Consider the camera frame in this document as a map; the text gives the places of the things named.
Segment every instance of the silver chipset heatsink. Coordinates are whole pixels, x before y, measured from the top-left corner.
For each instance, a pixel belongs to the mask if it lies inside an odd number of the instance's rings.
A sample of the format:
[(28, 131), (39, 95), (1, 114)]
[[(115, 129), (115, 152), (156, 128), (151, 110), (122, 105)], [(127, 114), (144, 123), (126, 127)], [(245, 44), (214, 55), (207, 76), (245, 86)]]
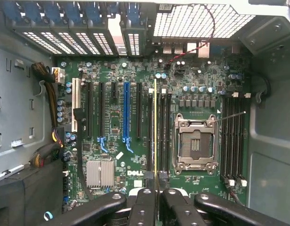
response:
[(114, 186), (114, 161), (87, 162), (88, 187)]

